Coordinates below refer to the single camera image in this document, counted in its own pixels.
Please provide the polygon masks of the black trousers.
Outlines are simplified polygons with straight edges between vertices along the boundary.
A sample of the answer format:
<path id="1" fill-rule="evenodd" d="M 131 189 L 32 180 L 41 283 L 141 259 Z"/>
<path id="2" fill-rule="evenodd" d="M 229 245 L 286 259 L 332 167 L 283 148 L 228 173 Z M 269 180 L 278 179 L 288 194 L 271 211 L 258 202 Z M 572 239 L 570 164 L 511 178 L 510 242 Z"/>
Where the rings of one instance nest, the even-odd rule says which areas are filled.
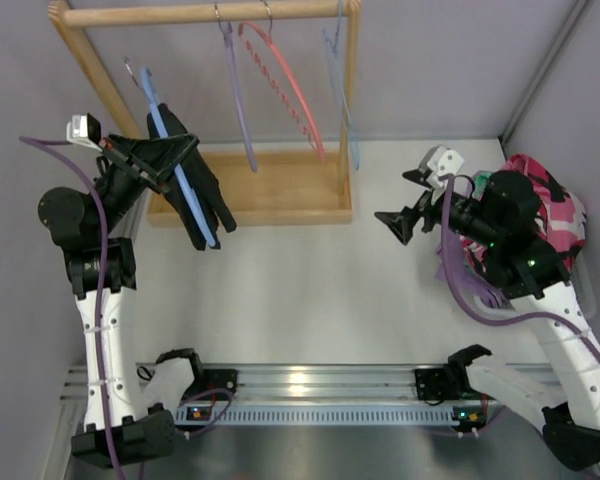
<path id="1" fill-rule="evenodd" d="M 157 108 L 160 118 L 167 131 L 168 137 L 189 135 L 194 137 L 196 143 L 199 143 L 199 138 L 187 130 L 183 123 L 164 102 L 158 104 Z M 146 125 L 150 140 L 158 140 L 159 146 L 161 145 L 162 147 L 161 150 L 165 150 L 165 145 L 173 146 L 173 142 L 169 144 L 169 142 L 159 140 L 160 135 L 151 113 L 148 113 L 146 116 Z M 158 153 L 156 152 L 163 153 L 161 150 L 156 150 L 155 147 L 151 147 L 149 149 L 151 152 L 149 154 L 149 160 L 147 160 L 147 163 L 158 170 L 164 168 L 163 164 L 165 161 L 156 160 L 153 157 L 157 157 Z M 193 216 L 193 213 L 191 212 L 191 209 L 186 202 L 185 196 L 182 193 L 175 177 L 175 173 L 172 174 L 168 180 L 170 190 L 167 192 L 165 198 L 178 213 L 196 250 L 204 251 L 207 247 L 213 250 L 219 250 L 221 248 L 221 243 L 218 238 L 218 229 L 220 224 L 222 224 L 227 233 L 231 233 L 237 228 L 236 220 L 223 198 L 220 183 L 205 162 L 197 145 L 188 152 L 187 156 L 179 166 L 183 168 L 185 177 L 189 185 L 192 187 L 193 193 L 195 193 L 198 199 L 201 213 L 204 216 L 206 225 L 209 228 L 215 245 L 211 246 L 205 239 L 201 231 L 201 227 L 199 227 L 195 217 Z"/>

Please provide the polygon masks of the blue plastic hanger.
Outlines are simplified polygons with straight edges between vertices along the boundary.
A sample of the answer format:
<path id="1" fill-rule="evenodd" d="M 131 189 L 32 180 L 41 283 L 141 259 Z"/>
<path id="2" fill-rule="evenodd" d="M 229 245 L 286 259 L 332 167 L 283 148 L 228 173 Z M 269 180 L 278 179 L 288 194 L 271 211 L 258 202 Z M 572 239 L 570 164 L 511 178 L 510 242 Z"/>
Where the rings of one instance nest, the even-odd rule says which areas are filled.
<path id="1" fill-rule="evenodd" d="M 124 57 L 123 61 L 134 84 L 141 88 L 144 92 L 144 95 L 148 102 L 149 112 L 156 127 L 157 133 L 159 134 L 159 137 L 166 138 L 168 136 L 168 131 L 164 124 L 162 115 L 159 111 L 159 97 L 151 80 L 150 70 L 147 67 L 142 67 L 140 69 L 139 74 L 140 80 L 137 80 L 131 67 L 130 59 L 128 57 Z M 209 228 L 197 194 L 195 190 L 190 186 L 182 166 L 176 166 L 174 173 L 178 185 L 180 187 L 181 193 L 186 201 L 187 208 L 192 214 L 193 219 L 196 225 L 198 226 L 203 238 L 210 247 L 216 247 L 217 241 Z"/>

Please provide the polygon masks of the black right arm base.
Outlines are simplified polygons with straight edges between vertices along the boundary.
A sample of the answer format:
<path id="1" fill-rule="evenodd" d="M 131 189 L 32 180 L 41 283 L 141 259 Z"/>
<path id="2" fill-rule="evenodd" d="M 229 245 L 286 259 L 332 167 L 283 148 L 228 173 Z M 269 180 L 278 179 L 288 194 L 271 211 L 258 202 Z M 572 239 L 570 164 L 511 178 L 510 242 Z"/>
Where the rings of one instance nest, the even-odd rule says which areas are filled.
<path id="1" fill-rule="evenodd" d="M 443 368 L 423 368 L 414 371 L 417 398 L 427 404 L 459 400 L 461 393 Z"/>

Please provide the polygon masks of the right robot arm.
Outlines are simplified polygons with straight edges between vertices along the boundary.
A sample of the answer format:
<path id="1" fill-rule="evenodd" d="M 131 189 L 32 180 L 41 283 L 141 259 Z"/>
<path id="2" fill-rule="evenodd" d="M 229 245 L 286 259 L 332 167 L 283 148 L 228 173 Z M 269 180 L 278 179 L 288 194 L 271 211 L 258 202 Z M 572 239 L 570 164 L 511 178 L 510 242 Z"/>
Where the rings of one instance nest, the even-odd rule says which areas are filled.
<path id="1" fill-rule="evenodd" d="M 454 299 L 477 322 L 504 327 L 526 323 L 534 332 L 560 386 L 551 389 L 497 362 L 481 345 L 449 356 L 444 370 L 458 393 L 476 392 L 499 401 L 541 434 L 554 457 L 572 471 L 600 463 L 600 344 L 588 327 L 556 249 L 540 234 L 536 215 L 542 201 L 532 181 L 515 171 L 492 174 L 480 199 L 454 191 L 455 177 L 433 182 L 423 172 L 404 178 L 424 187 L 413 207 L 378 212 L 376 218 L 407 244 L 418 221 L 424 232 L 441 227 L 441 245 L 453 233 L 485 247 L 484 279 L 500 290 L 515 316 L 491 320 L 473 311 L 452 274 L 445 275 Z"/>

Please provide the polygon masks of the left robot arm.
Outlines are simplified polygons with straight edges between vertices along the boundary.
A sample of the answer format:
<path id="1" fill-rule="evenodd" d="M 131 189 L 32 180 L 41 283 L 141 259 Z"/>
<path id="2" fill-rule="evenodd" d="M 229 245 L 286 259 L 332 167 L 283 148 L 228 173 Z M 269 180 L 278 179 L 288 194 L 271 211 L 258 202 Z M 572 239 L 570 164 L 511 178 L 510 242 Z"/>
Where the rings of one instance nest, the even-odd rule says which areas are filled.
<path id="1" fill-rule="evenodd" d="M 38 204 L 39 220 L 63 254 L 87 356 L 87 410 L 71 453 L 116 473 L 168 456 L 174 451 L 176 410 L 199 391 L 204 370 L 194 349 L 175 349 L 161 354 L 149 382 L 140 384 L 132 341 L 133 242 L 110 232 L 146 190 L 175 188 L 175 170 L 198 140 L 192 134 L 96 138 L 91 144 L 104 167 L 95 179 L 56 151 L 56 142 L 30 143 L 64 163 L 85 186 L 54 187 Z"/>

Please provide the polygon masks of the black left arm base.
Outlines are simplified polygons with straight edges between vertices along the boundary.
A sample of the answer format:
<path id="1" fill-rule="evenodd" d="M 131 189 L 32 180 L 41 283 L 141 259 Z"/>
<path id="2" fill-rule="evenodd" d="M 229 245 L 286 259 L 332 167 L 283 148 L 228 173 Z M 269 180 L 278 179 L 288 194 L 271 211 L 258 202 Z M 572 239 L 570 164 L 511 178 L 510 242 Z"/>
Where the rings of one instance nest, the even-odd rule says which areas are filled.
<path id="1" fill-rule="evenodd" d="M 194 375 L 193 383 L 185 390 L 181 401 L 206 399 L 220 394 L 221 389 L 234 393 L 238 385 L 238 371 L 232 368 L 210 368 Z"/>

